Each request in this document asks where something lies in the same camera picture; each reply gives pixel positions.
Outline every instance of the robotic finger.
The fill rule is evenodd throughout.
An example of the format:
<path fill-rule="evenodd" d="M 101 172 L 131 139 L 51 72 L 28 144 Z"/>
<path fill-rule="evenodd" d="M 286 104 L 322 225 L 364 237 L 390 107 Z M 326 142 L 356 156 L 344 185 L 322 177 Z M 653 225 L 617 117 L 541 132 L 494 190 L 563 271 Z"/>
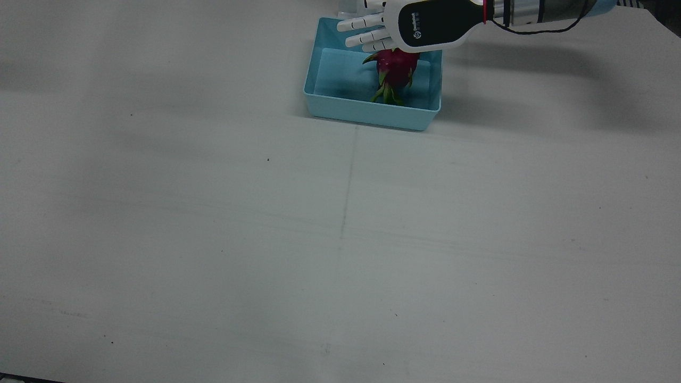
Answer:
<path fill-rule="evenodd" d="M 382 26 L 377 29 L 380 32 L 346 39 L 348 47 L 363 44 L 365 52 L 395 47 L 426 52 L 461 45 L 487 20 L 517 34 L 556 33 L 572 28 L 584 16 L 608 12 L 614 5 L 615 0 L 365 0 L 364 7 L 376 13 L 340 21 L 337 29 Z M 508 27 L 569 19 L 576 20 L 566 29 L 519 32 Z"/>

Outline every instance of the clear plastic object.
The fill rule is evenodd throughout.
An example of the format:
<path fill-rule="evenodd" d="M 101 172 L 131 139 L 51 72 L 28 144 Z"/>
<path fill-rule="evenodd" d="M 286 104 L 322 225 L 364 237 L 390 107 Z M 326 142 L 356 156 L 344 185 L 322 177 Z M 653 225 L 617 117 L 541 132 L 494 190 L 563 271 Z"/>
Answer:
<path fill-rule="evenodd" d="M 346 20 L 376 12 L 375 10 L 366 9 L 364 4 L 364 0 L 338 0 L 338 18 Z"/>

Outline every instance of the black cable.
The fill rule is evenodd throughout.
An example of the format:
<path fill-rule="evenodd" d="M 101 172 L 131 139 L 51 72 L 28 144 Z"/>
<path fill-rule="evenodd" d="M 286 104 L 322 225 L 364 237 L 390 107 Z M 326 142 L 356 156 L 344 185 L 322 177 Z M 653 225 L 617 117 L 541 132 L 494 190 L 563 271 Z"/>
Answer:
<path fill-rule="evenodd" d="M 582 11 L 580 12 L 580 16 L 577 17 L 577 20 L 575 20 L 572 24 L 570 24 L 568 27 L 565 27 L 563 29 L 546 29 L 543 31 L 528 31 L 528 32 L 521 32 L 521 31 L 514 31 L 513 29 L 510 29 L 509 27 L 506 27 L 505 25 L 499 24 L 495 19 L 492 19 L 492 22 L 499 28 L 503 29 L 506 32 L 511 32 L 515 33 L 516 35 L 538 35 L 540 33 L 562 33 L 562 32 L 567 32 L 570 29 L 572 29 L 577 23 L 586 16 L 588 13 L 586 10 L 589 8 L 589 0 L 584 0 L 584 5 L 582 6 Z"/>

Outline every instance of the light blue container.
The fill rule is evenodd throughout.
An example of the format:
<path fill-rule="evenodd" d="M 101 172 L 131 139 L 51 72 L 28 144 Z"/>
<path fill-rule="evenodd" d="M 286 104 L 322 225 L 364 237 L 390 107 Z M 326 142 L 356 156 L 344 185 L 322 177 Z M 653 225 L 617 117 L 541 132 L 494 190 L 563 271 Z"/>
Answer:
<path fill-rule="evenodd" d="M 304 88 L 310 113 L 329 119 L 425 130 L 441 107 L 442 52 L 421 54 L 411 88 L 400 90 L 404 106 L 369 102 L 379 84 L 376 63 L 362 65 L 369 54 L 362 52 L 361 46 L 346 47 L 345 38 L 370 29 L 338 32 L 338 21 L 320 18 L 317 25 Z"/>

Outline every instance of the striped fabric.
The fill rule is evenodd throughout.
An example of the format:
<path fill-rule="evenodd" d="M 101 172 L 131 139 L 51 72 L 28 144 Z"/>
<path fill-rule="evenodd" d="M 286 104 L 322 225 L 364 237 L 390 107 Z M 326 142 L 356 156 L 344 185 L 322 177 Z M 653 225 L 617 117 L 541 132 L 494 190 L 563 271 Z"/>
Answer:
<path fill-rule="evenodd" d="M 639 0 L 617 0 L 617 5 L 620 7 L 643 8 L 643 4 Z"/>

